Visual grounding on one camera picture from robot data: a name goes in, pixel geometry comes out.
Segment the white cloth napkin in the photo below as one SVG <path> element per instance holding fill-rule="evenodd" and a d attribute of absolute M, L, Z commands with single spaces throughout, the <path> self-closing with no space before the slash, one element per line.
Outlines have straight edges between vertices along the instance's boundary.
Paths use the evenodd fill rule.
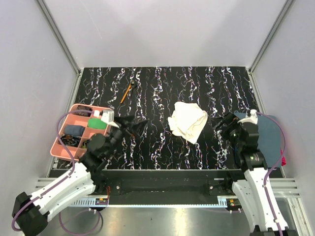
<path fill-rule="evenodd" d="M 196 144 L 207 123 L 207 112 L 202 110 L 196 103 L 176 102 L 174 108 L 171 117 L 168 117 L 172 134 Z"/>

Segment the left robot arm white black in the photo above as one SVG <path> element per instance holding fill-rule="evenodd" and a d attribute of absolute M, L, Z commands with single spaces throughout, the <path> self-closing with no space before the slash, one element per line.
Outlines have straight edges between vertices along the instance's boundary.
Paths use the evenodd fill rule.
<path fill-rule="evenodd" d="M 136 121 L 134 116 L 114 117 L 113 130 L 108 134 L 91 136 L 86 152 L 59 178 L 32 194 L 22 192 L 14 203 L 11 227 L 26 236 L 40 234 L 62 210 L 90 194 L 109 192 L 110 187 L 102 170 L 123 138 L 140 138 L 147 120 Z"/>

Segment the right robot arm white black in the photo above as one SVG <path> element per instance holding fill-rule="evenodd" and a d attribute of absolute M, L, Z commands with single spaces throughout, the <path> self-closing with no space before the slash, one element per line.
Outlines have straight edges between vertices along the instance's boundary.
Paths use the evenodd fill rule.
<path fill-rule="evenodd" d="M 234 149 L 234 160 L 241 175 L 230 174 L 224 191 L 236 195 L 248 220 L 252 236 L 295 236 L 289 228 L 272 191 L 265 157 L 258 148 L 259 128 L 256 110 L 239 118 L 227 113 L 214 130 L 228 140 Z"/>

